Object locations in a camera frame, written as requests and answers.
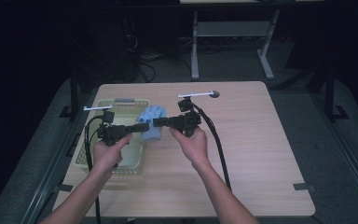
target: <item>dark background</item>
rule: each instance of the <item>dark background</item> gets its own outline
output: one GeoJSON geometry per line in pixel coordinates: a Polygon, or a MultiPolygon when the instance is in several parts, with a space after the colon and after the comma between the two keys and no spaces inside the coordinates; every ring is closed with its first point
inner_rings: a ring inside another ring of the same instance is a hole
{"type": "MultiPolygon", "coordinates": [[[[126,6],[128,1],[117,2],[126,6]]],[[[161,1],[148,3],[158,6],[161,1]]],[[[284,8],[274,38],[290,35],[296,40],[289,67],[307,69],[323,63],[358,103],[358,1],[327,5],[300,12],[284,8]]],[[[75,0],[0,1],[0,193],[68,77],[75,73],[82,91],[102,83],[131,82],[137,76],[137,61],[126,51],[124,34],[137,35],[140,44],[156,48],[178,36],[191,36],[191,10],[157,7],[101,13],[79,7],[81,2],[75,0]],[[107,52],[106,46],[113,51],[107,52]]],[[[241,9],[235,11],[239,14],[230,13],[229,19],[245,15],[241,9]]],[[[225,12],[213,9],[214,15],[225,12]]],[[[263,17],[257,9],[252,12],[246,15],[263,17]]]]}

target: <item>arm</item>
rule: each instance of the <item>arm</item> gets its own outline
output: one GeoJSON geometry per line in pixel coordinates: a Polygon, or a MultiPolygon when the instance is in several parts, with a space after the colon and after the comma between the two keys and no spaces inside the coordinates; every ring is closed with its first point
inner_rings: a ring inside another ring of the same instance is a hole
{"type": "Polygon", "coordinates": [[[111,147],[100,141],[94,146],[94,165],[89,175],[69,197],[41,223],[80,223],[90,210],[105,183],[112,176],[113,167],[121,162],[121,149],[130,142],[132,134],[111,147]]]}
{"type": "Polygon", "coordinates": [[[197,128],[190,138],[170,128],[185,156],[200,175],[208,192],[214,211],[221,223],[258,223],[257,219],[229,190],[220,175],[208,159],[207,137],[201,128],[197,128]]]}

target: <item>blue cloth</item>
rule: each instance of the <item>blue cloth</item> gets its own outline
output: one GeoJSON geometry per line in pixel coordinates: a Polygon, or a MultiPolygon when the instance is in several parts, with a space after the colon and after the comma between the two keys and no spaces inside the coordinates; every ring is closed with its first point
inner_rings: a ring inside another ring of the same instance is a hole
{"type": "Polygon", "coordinates": [[[159,105],[152,105],[145,108],[138,117],[139,123],[148,123],[149,130],[142,133],[142,141],[152,142],[158,141],[161,139],[161,127],[154,127],[153,119],[163,118],[167,115],[167,110],[165,107],[159,105]]]}

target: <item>black handheld controller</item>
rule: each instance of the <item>black handheld controller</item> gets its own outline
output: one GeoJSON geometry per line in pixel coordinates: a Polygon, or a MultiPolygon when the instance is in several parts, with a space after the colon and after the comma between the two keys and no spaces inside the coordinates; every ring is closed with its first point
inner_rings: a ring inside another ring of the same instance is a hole
{"type": "Polygon", "coordinates": [[[107,146],[111,147],[129,133],[143,133],[148,130],[148,123],[139,123],[131,126],[101,124],[97,134],[99,138],[104,140],[107,146]]]}
{"type": "Polygon", "coordinates": [[[194,111],[193,105],[190,101],[190,97],[186,97],[184,100],[178,103],[181,112],[189,111],[178,117],[153,119],[153,125],[155,127],[171,127],[179,132],[185,132],[186,137],[193,135],[194,130],[201,124],[201,116],[194,111]]]}

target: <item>plastic basket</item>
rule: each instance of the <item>plastic basket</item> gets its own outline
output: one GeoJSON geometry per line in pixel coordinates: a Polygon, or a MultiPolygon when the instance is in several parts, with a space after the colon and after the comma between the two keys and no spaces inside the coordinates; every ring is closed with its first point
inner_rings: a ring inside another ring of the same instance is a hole
{"type": "MultiPolygon", "coordinates": [[[[148,100],[142,99],[107,99],[101,100],[98,106],[112,105],[113,108],[110,111],[115,112],[114,125],[134,125],[137,123],[136,119],[139,115],[149,106],[148,100]]],[[[103,111],[95,110],[90,113],[94,113],[94,116],[101,115],[103,111]]],[[[99,119],[94,120],[89,126],[89,137],[100,127],[101,121],[99,119]]],[[[98,139],[97,134],[92,136],[90,141],[90,153],[93,157],[94,144],[101,139],[98,139]]],[[[80,139],[80,149],[77,151],[74,166],[83,169],[85,172],[89,171],[86,159],[86,150],[84,146],[84,139],[80,139]]],[[[130,143],[123,147],[121,155],[123,160],[118,165],[118,168],[114,169],[114,173],[121,175],[138,175],[142,172],[142,164],[144,158],[145,146],[142,142],[140,133],[134,133],[130,143]]]]}

